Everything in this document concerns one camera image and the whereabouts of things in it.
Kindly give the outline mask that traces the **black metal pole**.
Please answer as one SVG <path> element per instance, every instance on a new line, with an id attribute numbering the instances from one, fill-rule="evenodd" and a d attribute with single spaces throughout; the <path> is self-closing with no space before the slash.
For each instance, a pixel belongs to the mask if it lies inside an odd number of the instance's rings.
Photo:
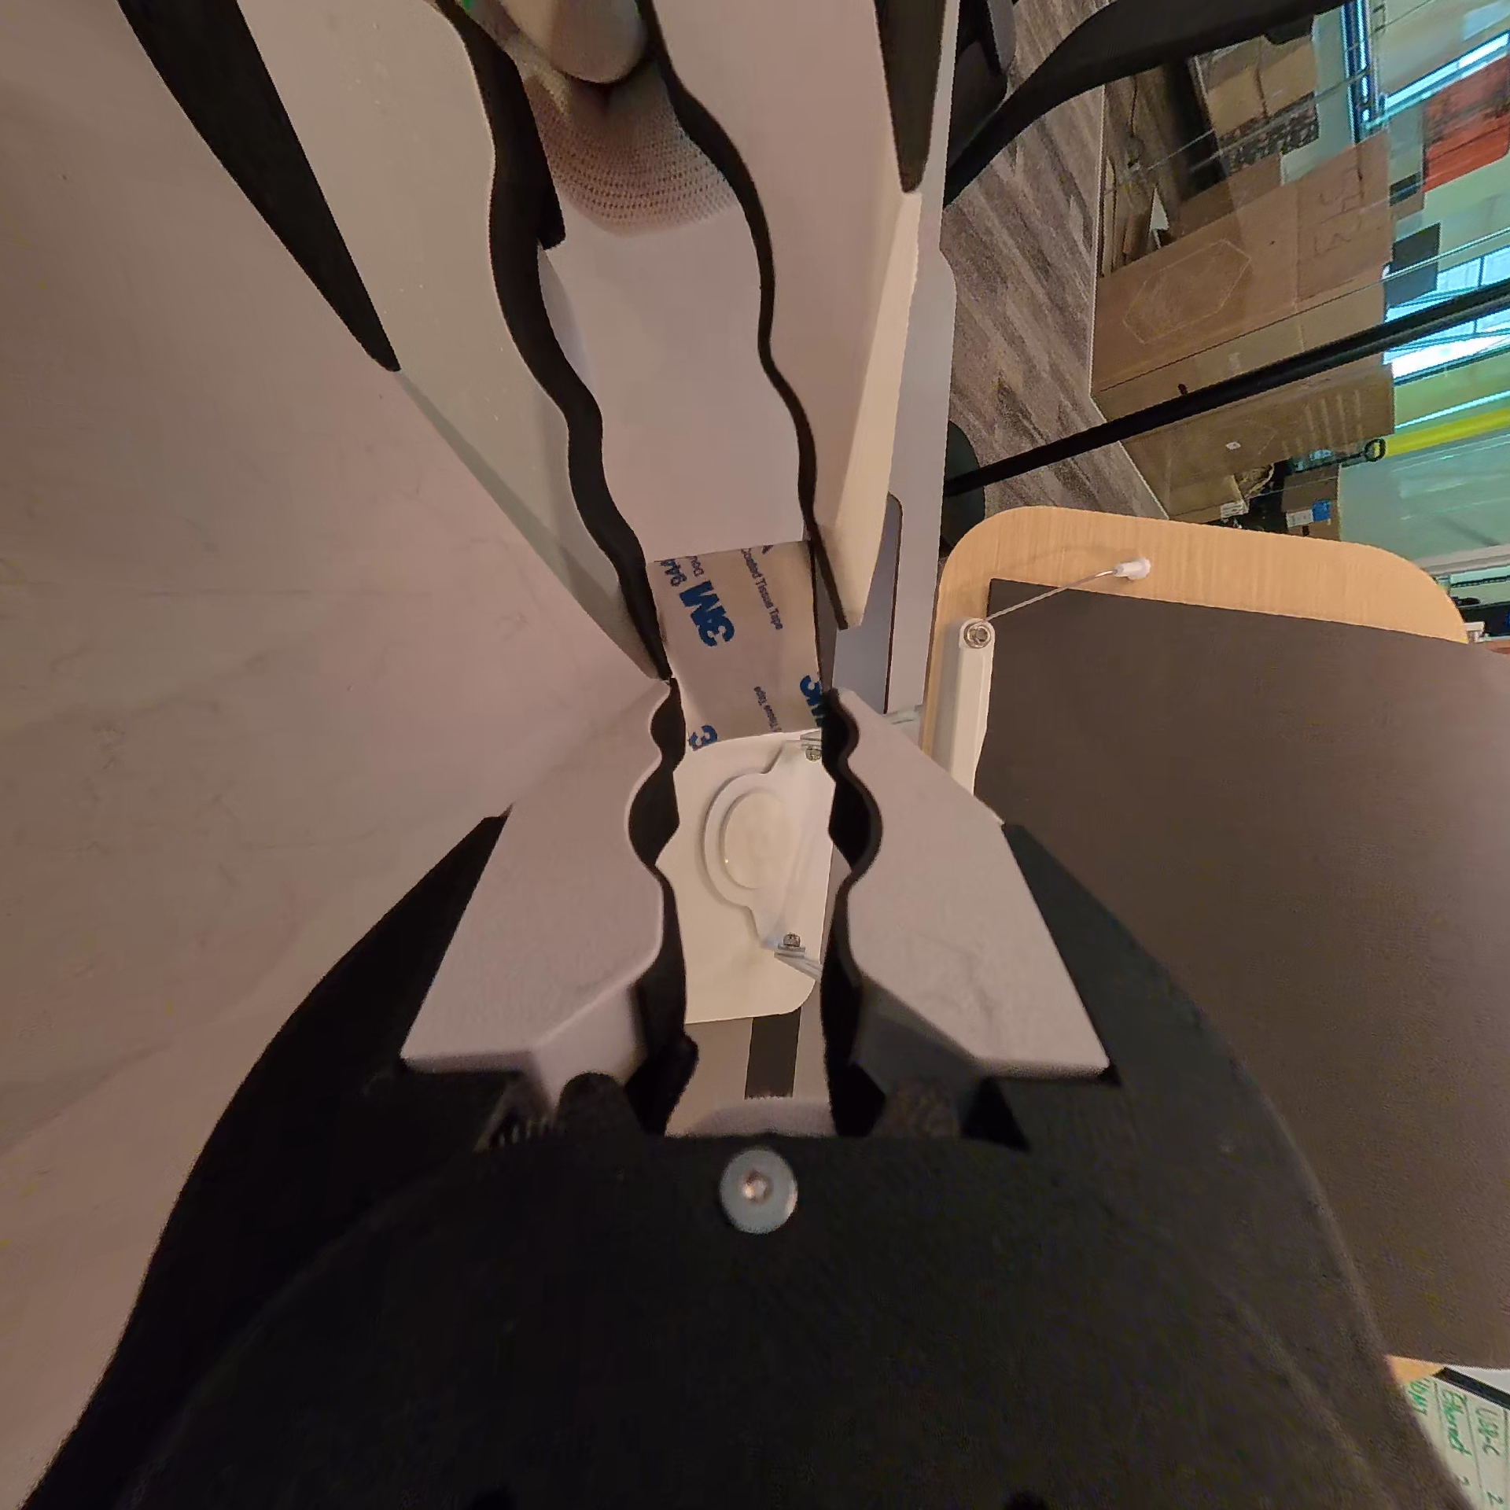
<path id="1" fill-rule="evenodd" d="M 1217 383 L 1180 392 L 1171 399 L 1144 407 L 1128 416 L 1103 420 L 1101 424 L 1089 424 L 1087 429 L 1081 429 L 1061 439 L 1039 443 L 1007 459 L 976 464 L 969 472 L 956 472 L 953 475 L 945 475 L 945 480 L 941 482 L 941 497 L 951 500 L 972 490 L 983 490 L 1001 480 L 1027 475 L 1028 472 L 1035 469 L 1067 462 L 1093 448 L 1105 448 L 1114 443 L 1136 439 L 1167 424 L 1180 424 L 1190 418 L 1201 418 L 1221 407 L 1239 403 L 1252 397 L 1262 397 L 1275 389 L 1315 379 L 1335 368 L 1352 365 L 1356 361 L 1364 361 L 1366 357 L 1402 348 L 1419 337 L 1421 338 L 1433 337 L 1455 326 L 1472 323 L 1484 315 L 1498 315 L 1506 310 L 1507 310 L 1506 279 L 1487 287 L 1458 291 L 1444 301 L 1436 301 L 1433 305 L 1419 311 L 1387 319 L 1378 326 L 1371 326 L 1369 329 L 1340 334 L 1312 351 L 1303 351 L 1298 355 L 1283 357 L 1254 370 L 1244 370 Z"/>

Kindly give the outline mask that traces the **white mounting plate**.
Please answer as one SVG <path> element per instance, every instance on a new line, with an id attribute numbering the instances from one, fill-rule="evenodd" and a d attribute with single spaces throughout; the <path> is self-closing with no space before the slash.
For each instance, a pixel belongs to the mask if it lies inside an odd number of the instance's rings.
<path id="1" fill-rule="evenodd" d="M 833 845 L 820 733 L 707 744 L 673 773 L 673 889 L 690 1025 L 802 1009 L 817 983 Z"/>

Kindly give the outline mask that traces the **white adhesive tape piece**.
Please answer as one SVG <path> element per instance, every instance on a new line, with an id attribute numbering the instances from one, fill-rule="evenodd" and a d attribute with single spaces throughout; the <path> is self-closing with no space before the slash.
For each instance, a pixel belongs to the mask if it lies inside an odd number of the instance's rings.
<path id="1" fill-rule="evenodd" d="M 814 560 L 803 541 L 650 566 L 692 751 L 820 723 Z"/>

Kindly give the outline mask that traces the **whiteboard with handwriting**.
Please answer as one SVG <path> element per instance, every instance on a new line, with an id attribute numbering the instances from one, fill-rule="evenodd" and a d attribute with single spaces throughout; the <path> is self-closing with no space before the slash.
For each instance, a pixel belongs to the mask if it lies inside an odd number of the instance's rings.
<path id="1" fill-rule="evenodd" d="M 1454 1367 L 1405 1387 L 1446 1473 L 1473 1507 L 1507 1507 L 1507 1396 Z"/>

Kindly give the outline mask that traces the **large brown cardboard box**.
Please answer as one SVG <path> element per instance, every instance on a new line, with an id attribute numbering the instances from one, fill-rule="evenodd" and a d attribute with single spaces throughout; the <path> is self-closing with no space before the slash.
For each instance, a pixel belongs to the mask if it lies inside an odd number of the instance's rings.
<path id="1" fill-rule="evenodd" d="M 1261 163 L 1190 199 L 1171 244 L 1098 280 L 1089 392 L 1105 420 L 1354 337 L 1384 319 L 1387 134 L 1294 182 Z M 1244 474 L 1394 426 L 1380 353 L 1125 439 L 1173 517 L 1214 519 Z"/>

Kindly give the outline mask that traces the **small brown cardboard box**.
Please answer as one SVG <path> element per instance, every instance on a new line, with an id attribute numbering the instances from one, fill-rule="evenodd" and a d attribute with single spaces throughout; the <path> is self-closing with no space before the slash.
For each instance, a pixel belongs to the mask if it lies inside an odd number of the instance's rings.
<path id="1" fill-rule="evenodd" d="M 1180 142 L 1174 187 L 1192 196 L 1247 168 L 1266 183 L 1300 180 L 1318 151 L 1318 56 L 1307 34 L 1201 52 L 1165 66 Z"/>

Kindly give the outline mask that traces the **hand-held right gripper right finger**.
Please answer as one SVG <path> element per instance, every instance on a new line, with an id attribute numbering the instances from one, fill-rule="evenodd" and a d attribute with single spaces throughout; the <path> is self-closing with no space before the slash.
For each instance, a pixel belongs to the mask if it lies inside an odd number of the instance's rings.
<path id="1" fill-rule="evenodd" d="M 1001 820 L 854 692 L 825 711 L 847 864 L 823 972 L 832 1090 L 1098 1079 L 1109 1057 Z"/>

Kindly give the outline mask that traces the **black-topped plywood board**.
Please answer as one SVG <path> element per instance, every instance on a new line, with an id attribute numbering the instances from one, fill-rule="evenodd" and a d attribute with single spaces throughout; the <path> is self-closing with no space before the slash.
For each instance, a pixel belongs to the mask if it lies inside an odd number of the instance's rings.
<path id="1" fill-rule="evenodd" d="M 992 621 L 974 790 L 1229 1035 L 1387 1347 L 1507 1367 L 1507 655 L 1374 546 L 1014 508 L 953 547 Z"/>

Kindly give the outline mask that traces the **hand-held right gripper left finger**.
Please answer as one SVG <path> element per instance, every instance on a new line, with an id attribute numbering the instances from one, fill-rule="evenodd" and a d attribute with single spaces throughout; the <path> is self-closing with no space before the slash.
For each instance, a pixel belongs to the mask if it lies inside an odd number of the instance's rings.
<path id="1" fill-rule="evenodd" d="M 684 954 L 660 855 L 683 754 L 679 687 L 652 683 L 509 806 L 407 1033 L 409 1067 L 516 1072 L 536 1096 L 579 1073 L 680 1093 Z"/>

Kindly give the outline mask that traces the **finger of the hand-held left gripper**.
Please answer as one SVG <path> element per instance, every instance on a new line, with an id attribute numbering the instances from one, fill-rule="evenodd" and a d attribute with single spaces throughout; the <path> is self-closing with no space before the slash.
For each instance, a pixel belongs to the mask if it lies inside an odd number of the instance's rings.
<path id="1" fill-rule="evenodd" d="M 564 220 L 519 69 L 456 1 L 242 1 L 407 391 L 574 602 L 669 678 L 601 412 L 538 271 Z"/>
<path id="2" fill-rule="evenodd" d="M 664 541 L 809 536 L 862 621 L 892 475 L 925 170 L 925 29 L 875 1 L 653 1 L 673 116 L 735 196 L 673 268 L 675 381 L 719 523 Z"/>

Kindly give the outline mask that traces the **person's left hand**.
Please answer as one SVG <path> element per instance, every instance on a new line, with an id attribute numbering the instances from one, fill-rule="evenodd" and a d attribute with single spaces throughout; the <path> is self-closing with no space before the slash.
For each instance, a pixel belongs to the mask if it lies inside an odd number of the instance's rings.
<path id="1" fill-rule="evenodd" d="M 737 207 L 680 126 L 653 60 L 612 84 L 543 65 L 520 66 L 520 80 L 556 193 L 579 215 L 615 234 L 652 234 Z"/>

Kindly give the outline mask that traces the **black chair base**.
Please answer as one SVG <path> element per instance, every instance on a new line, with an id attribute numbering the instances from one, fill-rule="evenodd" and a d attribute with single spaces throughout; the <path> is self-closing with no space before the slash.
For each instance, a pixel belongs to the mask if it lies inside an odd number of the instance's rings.
<path id="1" fill-rule="evenodd" d="M 1009 84 L 1015 1 L 961 1 L 941 201 L 953 203 L 1061 104 L 1201 52 L 1294 39 L 1321 10 L 1321 1 L 1108 1 Z"/>

